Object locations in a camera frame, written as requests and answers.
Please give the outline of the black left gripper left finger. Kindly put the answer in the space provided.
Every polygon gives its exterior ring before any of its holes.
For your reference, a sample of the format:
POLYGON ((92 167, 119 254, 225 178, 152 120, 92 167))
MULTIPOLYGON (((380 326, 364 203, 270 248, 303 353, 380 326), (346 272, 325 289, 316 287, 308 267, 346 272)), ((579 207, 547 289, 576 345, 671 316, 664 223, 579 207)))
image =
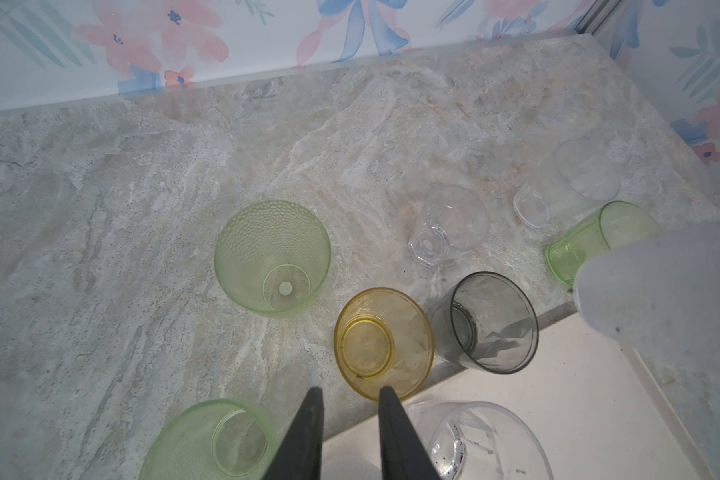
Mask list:
POLYGON ((320 479, 323 428, 323 392, 311 387, 263 478, 320 479))

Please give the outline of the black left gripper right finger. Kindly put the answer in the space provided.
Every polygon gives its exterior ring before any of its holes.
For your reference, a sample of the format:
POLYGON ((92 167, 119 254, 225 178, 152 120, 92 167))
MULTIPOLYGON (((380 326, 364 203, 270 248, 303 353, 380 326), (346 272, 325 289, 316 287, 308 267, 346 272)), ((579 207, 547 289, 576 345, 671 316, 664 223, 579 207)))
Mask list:
POLYGON ((389 386, 380 390, 378 422, 384 480, 440 479, 397 394, 389 386))

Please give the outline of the clear cup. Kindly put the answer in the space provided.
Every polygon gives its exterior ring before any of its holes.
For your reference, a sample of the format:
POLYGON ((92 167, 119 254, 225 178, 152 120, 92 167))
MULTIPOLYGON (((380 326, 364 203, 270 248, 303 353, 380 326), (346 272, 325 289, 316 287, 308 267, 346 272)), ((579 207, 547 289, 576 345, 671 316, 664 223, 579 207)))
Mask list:
POLYGON ((507 408, 486 401, 426 401, 411 422, 442 479, 552 479, 533 431, 507 408))
POLYGON ((408 249, 417 262, 435 267, 476 249, 488 231, 488 212, 476 194, 437 183, 417 217, 408 249))
POLYGON ((607 141, 593 134, 561 143, 535 167, 513 198, 524 224, 542 229, 590 212, 620 190, 607 141))

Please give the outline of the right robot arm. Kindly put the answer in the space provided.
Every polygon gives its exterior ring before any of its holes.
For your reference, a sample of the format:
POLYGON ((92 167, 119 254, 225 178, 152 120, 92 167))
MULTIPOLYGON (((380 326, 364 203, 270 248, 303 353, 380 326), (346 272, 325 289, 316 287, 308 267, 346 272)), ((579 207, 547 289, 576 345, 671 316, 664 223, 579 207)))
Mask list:
POLYGON ((720 221, 586 261, 573 295, 583 320, 617 342, 720 372, 720 221))

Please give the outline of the beige rectangular tray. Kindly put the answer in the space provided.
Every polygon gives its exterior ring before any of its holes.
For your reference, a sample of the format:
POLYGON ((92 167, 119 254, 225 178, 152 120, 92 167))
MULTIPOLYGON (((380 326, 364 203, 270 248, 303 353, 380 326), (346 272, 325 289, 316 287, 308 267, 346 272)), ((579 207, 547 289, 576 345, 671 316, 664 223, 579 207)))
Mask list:
POLYGON ((544 329, 528 367, 462 371, 410 398, 486 401, 523 420, 552 479, 708 479, 712 473, 638 355, 578 315, 544 329))

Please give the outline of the small green cup left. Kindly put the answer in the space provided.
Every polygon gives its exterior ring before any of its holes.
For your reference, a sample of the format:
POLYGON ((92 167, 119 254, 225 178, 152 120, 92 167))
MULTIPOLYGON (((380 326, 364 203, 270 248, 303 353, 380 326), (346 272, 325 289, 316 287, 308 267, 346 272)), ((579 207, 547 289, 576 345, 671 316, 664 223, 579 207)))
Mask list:
POLYGON ((165 426, 141 479, 261 479, 279 442, 270 415, 244 399, 196 404, 165 426))

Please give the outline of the yellow cup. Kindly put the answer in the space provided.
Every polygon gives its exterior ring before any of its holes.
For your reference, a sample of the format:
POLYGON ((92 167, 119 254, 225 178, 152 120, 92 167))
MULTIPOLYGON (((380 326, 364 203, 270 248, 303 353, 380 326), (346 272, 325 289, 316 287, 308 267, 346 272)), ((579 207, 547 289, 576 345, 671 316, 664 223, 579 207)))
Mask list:
POLYGON ((342 309, 334 356, 353 390, 377 401, 384 387, 404 400, 427 380, 435 353, 430 322, 408 295, 387 287, 364 290, 342 309))

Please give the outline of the grey smoky cup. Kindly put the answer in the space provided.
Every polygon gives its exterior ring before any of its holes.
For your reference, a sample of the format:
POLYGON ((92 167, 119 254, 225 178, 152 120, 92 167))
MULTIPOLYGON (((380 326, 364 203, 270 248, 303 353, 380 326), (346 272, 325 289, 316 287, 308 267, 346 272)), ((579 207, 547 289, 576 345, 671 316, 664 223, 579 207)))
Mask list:
POLYGON ((495 272, 461 279, 430 310, 435 350, 443 359, 480 371, 509 375, 532 361, 539 322, 522 289, 495 272))

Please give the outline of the tall light green cup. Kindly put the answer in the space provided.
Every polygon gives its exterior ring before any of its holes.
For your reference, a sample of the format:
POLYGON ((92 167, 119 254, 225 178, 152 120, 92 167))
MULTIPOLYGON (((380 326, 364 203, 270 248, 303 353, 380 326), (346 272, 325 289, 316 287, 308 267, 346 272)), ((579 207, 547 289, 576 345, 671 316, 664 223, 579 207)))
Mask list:
POLYGON ((319 296, 331 265, 328 233, 309 209, 287 200, 254 203, 217 236, 214 271, 225 294, 269 318, 302 314, 319 296))

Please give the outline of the green cup right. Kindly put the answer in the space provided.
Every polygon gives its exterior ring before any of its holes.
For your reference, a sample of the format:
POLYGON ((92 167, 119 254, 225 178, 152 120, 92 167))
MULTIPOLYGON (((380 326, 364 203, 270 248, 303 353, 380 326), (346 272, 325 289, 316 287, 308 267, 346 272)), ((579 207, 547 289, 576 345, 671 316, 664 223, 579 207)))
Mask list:
POLYGON ((587 260, 662 232, 659 223, 642 208, 625 201, 612 201, 547 246, 546 264, 558 281, 572 286, 587 260))

